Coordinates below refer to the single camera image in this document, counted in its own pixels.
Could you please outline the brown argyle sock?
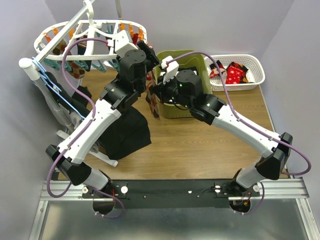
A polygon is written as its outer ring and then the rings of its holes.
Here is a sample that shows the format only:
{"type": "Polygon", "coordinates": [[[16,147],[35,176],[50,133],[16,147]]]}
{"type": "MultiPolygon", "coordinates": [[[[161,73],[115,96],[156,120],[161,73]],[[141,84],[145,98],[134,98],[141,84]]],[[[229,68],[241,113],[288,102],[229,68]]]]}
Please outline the brown argyle sock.
{"type": "Polygon", "coordinates": [[[156,80],[154,72],[151,70],[146,75],[146,97],[152,116],[156,119],[160,119],[158,102],[156,100],[156,94],[153,92],[153,87],[156,86],[156,80]]]}

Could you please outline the red santa sock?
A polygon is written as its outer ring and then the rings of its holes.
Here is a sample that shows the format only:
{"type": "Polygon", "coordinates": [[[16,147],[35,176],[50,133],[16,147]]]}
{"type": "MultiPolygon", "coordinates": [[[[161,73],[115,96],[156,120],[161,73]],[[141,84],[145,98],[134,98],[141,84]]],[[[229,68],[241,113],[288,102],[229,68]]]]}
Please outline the red santa sock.
{"type": "MultiPolygon", "coordinates": [[[[219,60],[217,60],[216,63],[217,63],[217,65],[219,66],[219,69],[220,69],[220,72],[221,72],[221,74],[222,74],[222,77],[225,78],[225,77],[227,76],[226,69],[224,68],[224,66],[222,65],[222,63],[221,63],[219,60]]],[[[211,79],[213,79],[213,78],[215,78],[215,77],[217,77],[217,76],[220,75],[220,74],[219,74],[219,71],[218,71],[218,68],[217,68],[217,66],[216,66],[214,63],[210,64],[210,65],[209,65],[209,68],[210,68],[210,70],[211,70],[211,72],[210,72],[210,74],[209,74],[209,77],[210,77],[211,79]]]]}

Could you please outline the red sock with grey toe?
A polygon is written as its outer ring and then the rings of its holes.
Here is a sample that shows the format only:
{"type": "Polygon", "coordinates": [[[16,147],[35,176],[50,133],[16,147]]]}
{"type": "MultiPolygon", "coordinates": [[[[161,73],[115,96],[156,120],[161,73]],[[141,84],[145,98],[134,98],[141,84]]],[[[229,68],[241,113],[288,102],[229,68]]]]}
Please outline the red sock with grey toe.
{"type": "Polygon", "coordinates": [[[222,84],[225,85],[227,83],[227,79],[228,79],[228,74],[226,72],[224,72],[222,74],[222,76],[220,77],[220,81],[221,81],[222,84]]]}

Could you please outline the white round sock hanger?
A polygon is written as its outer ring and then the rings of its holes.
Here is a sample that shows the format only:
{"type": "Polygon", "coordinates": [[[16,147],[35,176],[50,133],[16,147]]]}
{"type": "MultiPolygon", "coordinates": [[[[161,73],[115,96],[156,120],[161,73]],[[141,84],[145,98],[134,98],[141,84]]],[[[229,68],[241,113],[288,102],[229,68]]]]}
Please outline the white round sock hanger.
{"type": "MultiPolygon", "coordinates": [[[[137,33],[138,40],[143,40],[145,43],[148,42],[147,30],[143,25],[130,20],[122,20],[128,21],[128,23],[121,23],[119,29],[116,31],[117,33],[126,30],[129,32],[131,38],[137,33]]],[[[98,33],[95,33],[93,37],[84,35],[77,38],[70,46],[67,46],[70,36],[73,35],[74,31],[75,29],[72,29],[72,32],[68,33],[68,35],[58,43],[51,52],[53,55],[63,54],[63,57],[66,57],[66,61],[112,60],[118,56],[114,52],[114,48],[107,45],[107,40],[112,38],[98,33]]]]}

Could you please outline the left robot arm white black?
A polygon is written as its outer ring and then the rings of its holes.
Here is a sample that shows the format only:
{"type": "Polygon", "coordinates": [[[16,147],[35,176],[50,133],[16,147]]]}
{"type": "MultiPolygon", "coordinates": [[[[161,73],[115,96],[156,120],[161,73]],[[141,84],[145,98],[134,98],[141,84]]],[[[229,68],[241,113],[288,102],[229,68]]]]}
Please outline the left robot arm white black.
{"type": "Polygon", "coordinates": [[[100,170],[84,162],[85,156],[98,138],[118,121],[120,117],[141,97],[146,90],[147,72],[159,65],[155,52],[143,40],[119,56],[120,72],[116,79],[106,86],[100,99],[92,105],[92,111],[78,128],[54,150],[53,164],[47,180],[51,180],[58,168],[72,185],[85,184],[101,198],[111,191],[111,180],[100,170]]]}

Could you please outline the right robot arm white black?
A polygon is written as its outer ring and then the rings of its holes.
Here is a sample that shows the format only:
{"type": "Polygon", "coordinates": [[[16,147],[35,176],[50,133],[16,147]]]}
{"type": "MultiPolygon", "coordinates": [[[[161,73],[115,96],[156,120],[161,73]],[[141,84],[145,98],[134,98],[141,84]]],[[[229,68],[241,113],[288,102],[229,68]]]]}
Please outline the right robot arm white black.
{"type": "Polygon", "coordinates": [[[253,165],[241,168],[230,183],[230,191],[241,196],[255,183],[264,179],[278,180],[290,156],[293,136],[287,132],[270,131],[237,112],[221,98],[205,93],[201,77],[190,69],[179,71],[164,81],[157,78],[153,91],[161,103],[179,104],[195,119],[221,128],[254,148],[260,158],[253,165]]]}

